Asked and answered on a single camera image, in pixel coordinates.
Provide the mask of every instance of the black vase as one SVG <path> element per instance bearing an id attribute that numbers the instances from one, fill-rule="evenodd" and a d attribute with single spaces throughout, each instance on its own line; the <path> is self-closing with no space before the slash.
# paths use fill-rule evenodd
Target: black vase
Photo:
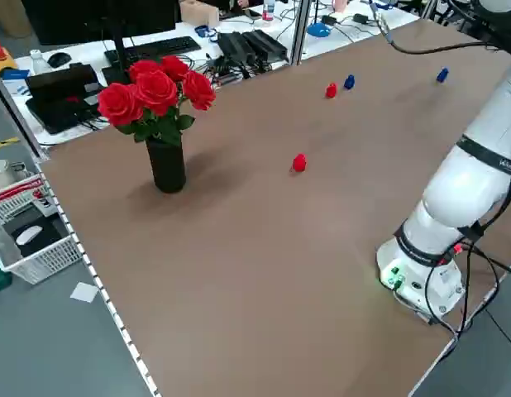
<path id="1" fill-rule="evenodd" d="M 173 146 L 156 139 L 146 140 L 155 185 L 164 193 L 177 193 L 186 183 L 182 145 Z"/>

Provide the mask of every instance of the white desk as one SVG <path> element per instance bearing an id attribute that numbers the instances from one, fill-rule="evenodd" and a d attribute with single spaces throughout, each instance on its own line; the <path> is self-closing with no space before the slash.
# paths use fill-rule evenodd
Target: white desk
<path id="1" fill-rule="evenodd" d="M 286 10 L 292 10 L 294 7 L 297 6 L 298 2 L 289 2 L 289 4 L 277 2 L 275 4 L 276 18 L 272 22 L 264 22 L 262 20 L 259 20 L 251 24 L 251 20 L 248 17 L 236 17 L 226 21 L 222 21 L 220 25 L 217 27 L 217 31 L 222 33 L 228 33 L 232 31 L 252 31 L 255 29 L 261 29 L 270 36 L 273 36 L 275 38 L 287 26 L 289 26 L 289 28 L 281 36 L 279 36 L 279 41 L 290 50 L 294 39 L 295 23 L 293 23 L 293 21 L 288 18 L 294 17 L 295 12 L 294 11 L 288 12 L 286 17 L 282 21 L 280 21 L 278 18 L 282 14 L 282 12 Z M 318 11 L 319 17 L 321 17 L 322 15 L 332 13 L 331 5 L 323 4 L 321 5 L 320 8 L 323 7 L 325 8 L 320 9 Z M 312 5 L 311 21 L 313 20 L 314 17 L 314 8 L 315 3 Z M 253 9 L 261 13 L 263 6 L 253 7 Z M 352 17 L 355 13 L 358 12 L 361 14 L 368 15 L 370 16 L 370 18 L 372 18 L 369 6 L 359 2 L 359 0 L 354 0 L 350 2 L 345 12 L 343 12 L 342 14 L 334 13 L 332 15 L 338 21 L 341 21 L 346 17 Z M 398 8 L 388 10 L 384 12 L 384 15 L 386 21 L 388 22 L 391 28 L 406 25 L 418 19 L 418 17 L 407 12 L 401 11 Z M 338 28 L 341 31 L 345 32 L 354 42 L 367 39 L 368 37 L 371 37 L 371 35 L 377 35 L 380 33 L 379 29 L 376 26 L 359 25 L 354 23 L 350 18 L 346 19 L 344 24 L 345 25 L 338 26 Z M 133 37 L 133 40 L 136 45 L 140 45 L 150 43 L 153 41 L 160 41 L 180 36 L 191 36 L 202 47 L 201 50 L 196 50 L 185 54 L 196 61 L 197 67 L 206 61 L 206 54 L 209 54 L 214 59 L 222 55 L 221 49 L 216 43 L 210 42 L 208 38 L 199 37 L 195 33 L 194 26 L 189 25 L 188 23 L 185 22 L 178 23 L 176 25 L 176 29 L 172 31 L 163 31 L 161 33 L 155 33 L 152 35 L 136 36 Z M 125 46 L 132 46 L 130 39 L 125 39 L 124 43 Z M 329 37 L 324 38 L 317 38 L 310 35 L 306 35 L 305 43 L 303 46 L 303 58 L 308 59 L 313 56 L 320 55 L 349 44 L 351 44 L 349 38 L 344 36 L 337 29 L 333 29 L 331 35 Z M 104 43 L 103 41 L 95 41 L 87 44 L 72 45 L 63 50 L 48 51 L 44 53 L 44 57 L 45 59 L 48 59 L 55 52 L 65 51 L 72 57 L 72 62 L 81 62 L 83 64 L 92 65 L 93 69 L 96 71 L 98 75 L 99 82 L 105 85 L 106 81 L 103 76 L 103 73 L 101 72 L 101 69 L 109 66 L 109 64 L 104 56 L 104 52 L 106 50 L 113 50 L 114 48 L 115 48 L 114 43 L 112 41 L 104 41 Z M 20 69 L 31 69 L 31 58 L 29 56 L 17 58 L 16 61 Z M 276 62 L 272 64 L 272 67 L 273 69 L 277 69 L 283 65 L 286 65 L 284 61 Z M 60 69 L 66 69 L 68 67 L 69 64 L 62 66 Z M 29 98 L 30 98 L 29 96 L 13 96 L 15 104 L 20 109 L 22 116 L 26 119 L 28 126 L 32 129 L 36 139 L 42 145 L 60 144 L 92 132 L 87 127 L 77 126 L 74 128 L 70 128 L 67 131 L 61 132 L 60 134 L 57 135 L 49 134 L 27 109 L 26 101 Z"/>

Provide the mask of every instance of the computer mouse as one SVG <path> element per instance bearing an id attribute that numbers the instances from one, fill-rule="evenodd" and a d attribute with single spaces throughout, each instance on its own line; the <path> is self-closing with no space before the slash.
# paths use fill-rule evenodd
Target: computer mouse
<path id="1" fill-rule="evenodd" d="M 42 227 L 37 225 L 27 228 L 17 237 L 17 245 L 25 246 L 28 242 L 37 237 L 40 232 L 42 232 Z"/>
<path id="2" fill-rule="evenodd" d="M 48 65 L 52 68 L 58 68 L 64 64 L 69 63 L 72 57 L 65 52 L 56 52 L 48 59 Z"/>

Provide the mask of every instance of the small red object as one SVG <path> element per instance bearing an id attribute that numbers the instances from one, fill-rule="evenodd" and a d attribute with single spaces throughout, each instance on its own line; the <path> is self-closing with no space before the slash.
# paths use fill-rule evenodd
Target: small red object
<path id="1" fill-rule="evenodd" d="M 294 157 L 294 160 L 292 161 L 292 167 L 290 169 L 296 172 L 304 172 L 306 167 L 307 157 L 305 157 L 303 153 L 300 153 L 299 155 Z"/>
<path id="2" fill-rule="evenodd" d="M 461 254 L 462 252 L 463 252 L 463 246 L 461 246 L 461 244 L 456 244 L 456 245 L 454 246 L 454 253 L 455 253 L 456 255 L 459 255 L 459 254 Z"/>
<path id="3" fill-rule="evenodd" d="M 325 90 L 325 96 L 327 98 L 335 98 L 337 96 L 337 85 L 330 83 Z"/>

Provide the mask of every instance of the white mouse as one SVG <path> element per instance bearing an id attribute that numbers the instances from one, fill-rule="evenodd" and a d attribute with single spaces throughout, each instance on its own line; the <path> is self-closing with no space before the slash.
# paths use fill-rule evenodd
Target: white mouse
<path id="1" fill-rule="evenodd" d="M 19 237 L 17 237 L 17 244 L 19 246 L 25 246 L 28 242 L 33 240 L 40 232 L 42 232 L 42 227 L 40 226 L 32 226 L 27 228 L 24 232 L 20 234 Z"/>

